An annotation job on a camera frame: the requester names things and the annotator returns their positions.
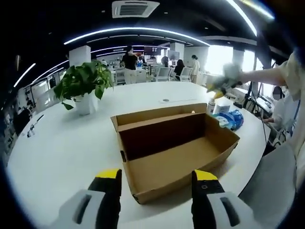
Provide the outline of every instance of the open cardboard box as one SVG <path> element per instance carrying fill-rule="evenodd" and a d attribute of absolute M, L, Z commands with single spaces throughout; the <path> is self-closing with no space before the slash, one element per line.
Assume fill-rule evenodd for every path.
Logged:
<path fill-rule="evenodd" d="M 190 184 L 194 169 L 219 166 L 236 147 L 239 137 L 205 111 L 206 104 L 191 104 L 111 117 L 140 204 Z"/>

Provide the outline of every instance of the table surface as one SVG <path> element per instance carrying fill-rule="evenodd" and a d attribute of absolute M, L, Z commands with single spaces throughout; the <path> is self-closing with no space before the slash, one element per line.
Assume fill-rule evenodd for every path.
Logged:
<path fill-rule="evenodd" d="M 18 200 L 37 226 L 50 224 L 60 206 L 80 189 L 86 189 L 99 171 L 122 168 L 111 116 L 208 102 L 213 94 L 193 83 L 137 83 L 107 89 L 98 111 L 91 115 L 79 116 L 61 104 L 44 110 L 23 130 L 27 132 L 44 114 L 35 126 L 35 135 L 21 135 L 8 162 L 9 179 Z M 221 98 L 216 103 L 232 101 Z M 224 190 L 237 195 L 253 175 L 265 148 L 262 122 L 244 109 L 241 113 L 244 124 L 236 131 L 240 141 L 226 162 L 213 171 Z M 123 172 L 118 228 L 193 228 L 191 202 L 187 187 L 151 204 L 139 205 L 130 194 Z"/>

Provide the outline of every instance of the ceiling vent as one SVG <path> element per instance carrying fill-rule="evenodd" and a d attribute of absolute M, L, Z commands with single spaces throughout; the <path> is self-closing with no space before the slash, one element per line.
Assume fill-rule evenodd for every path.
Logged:
<path fill-rule="evenodd" d="M 155 1 L 114 1 L 112 3 L 113 18 L 148 18 L 149 15 L 160 5 Z"/>

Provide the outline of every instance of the blue package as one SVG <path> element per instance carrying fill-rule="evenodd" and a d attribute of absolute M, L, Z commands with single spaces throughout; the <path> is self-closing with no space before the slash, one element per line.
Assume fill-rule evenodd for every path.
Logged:
<path fill-rule="evenodd" d="M 219 121 L 220 127 L 227 127 L 231 130 L 238 130 L 244 123 L 244 117 L 239 110 L 227 113 L 220 112 L 213 115 Z"/>

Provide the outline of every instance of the computer monitor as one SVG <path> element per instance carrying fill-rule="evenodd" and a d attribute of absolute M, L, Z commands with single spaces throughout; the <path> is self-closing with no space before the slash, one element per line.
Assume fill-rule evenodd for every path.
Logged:
<path fill-rule="evenodd" d="M 147 63 L 147 65 L 155 65 L 155 64 L 157 64 L 157 60 L 156 59 L 147 59 L 146 63 Z"/>
<path fill-rule="evenodd" d="M 176 51 L 173 51 L 173 50 L 169 50 L 169 51 L 167 51 L 167 56 L 171 60 L 178 60 L 179 56 L 180 56 L 180 53 L 176 52 Z"/>

